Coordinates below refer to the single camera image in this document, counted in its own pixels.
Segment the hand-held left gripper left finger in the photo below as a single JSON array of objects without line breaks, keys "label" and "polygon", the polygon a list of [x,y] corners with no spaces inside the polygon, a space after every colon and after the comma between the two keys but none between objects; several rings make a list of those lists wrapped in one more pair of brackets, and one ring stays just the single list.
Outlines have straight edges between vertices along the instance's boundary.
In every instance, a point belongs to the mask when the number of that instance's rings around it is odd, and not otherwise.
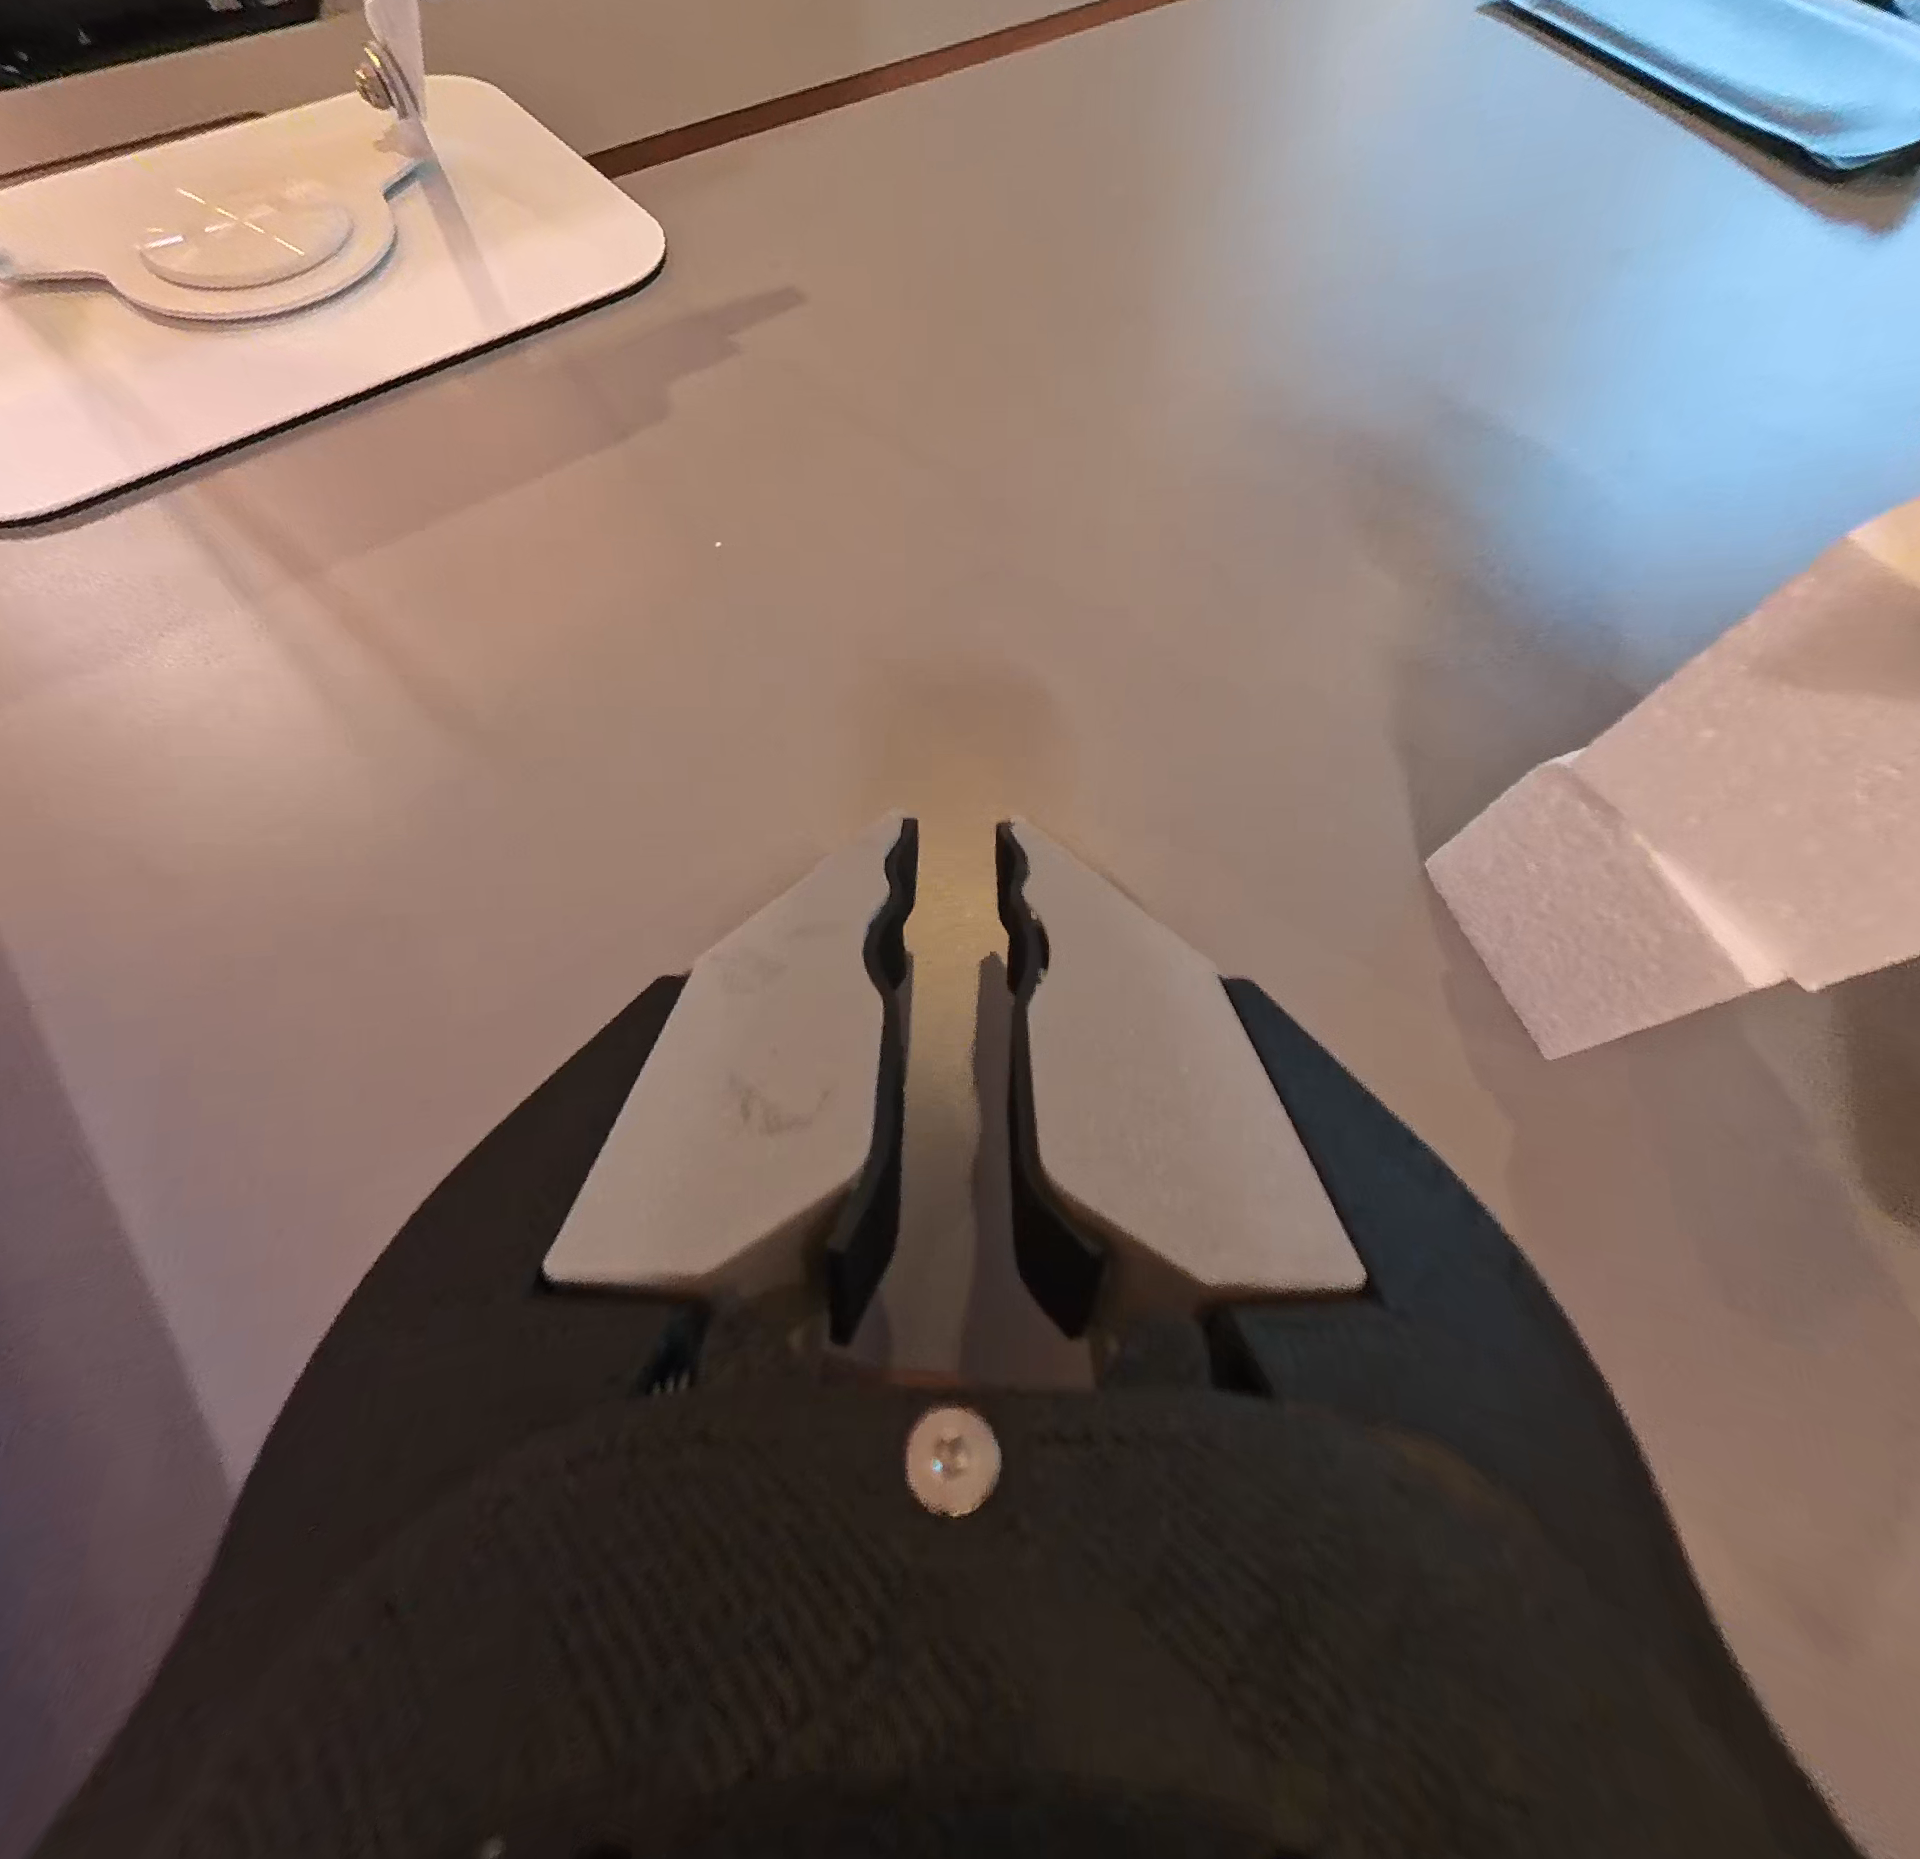
[{"label": "hand-held left gripper left finger", "polygon": [[899,1246],[920,826],[884,816],[691,970],[546,1250],[553,1287],[800,1287],[852,1343]]}]

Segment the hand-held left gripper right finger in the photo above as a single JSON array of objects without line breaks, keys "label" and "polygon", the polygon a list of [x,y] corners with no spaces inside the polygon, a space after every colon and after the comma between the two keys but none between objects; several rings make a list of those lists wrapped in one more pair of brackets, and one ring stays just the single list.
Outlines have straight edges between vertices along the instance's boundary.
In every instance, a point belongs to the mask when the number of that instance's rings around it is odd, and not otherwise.
[{"label": "hand-held left gripper right finger", "polygon": [[1366,1271],[1214,963],[1030,821],[995,826],[1012,1255],[1068,1342],[1342,1302]]}]

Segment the white stand with wooden board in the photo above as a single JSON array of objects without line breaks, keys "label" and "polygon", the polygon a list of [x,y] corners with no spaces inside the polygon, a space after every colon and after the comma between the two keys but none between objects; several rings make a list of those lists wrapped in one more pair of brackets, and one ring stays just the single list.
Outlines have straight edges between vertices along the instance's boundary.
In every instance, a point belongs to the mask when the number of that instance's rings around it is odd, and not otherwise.
[{"label": "white stand with wooden board", "polygon": [[646,288],[659,221],[364,0],[354,94],[5,187],[3,523],[149,486]]}]

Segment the grey flat tray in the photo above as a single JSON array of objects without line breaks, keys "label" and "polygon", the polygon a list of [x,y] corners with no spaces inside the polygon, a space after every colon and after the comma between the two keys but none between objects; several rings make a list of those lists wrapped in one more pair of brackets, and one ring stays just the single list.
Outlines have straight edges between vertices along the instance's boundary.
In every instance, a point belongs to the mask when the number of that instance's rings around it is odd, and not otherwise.
[{"label": "grey flat tray", "polygon": [[1916,154],[1917,28],[1862,0],[1494,0],[1713,119],[1853,174]]}]

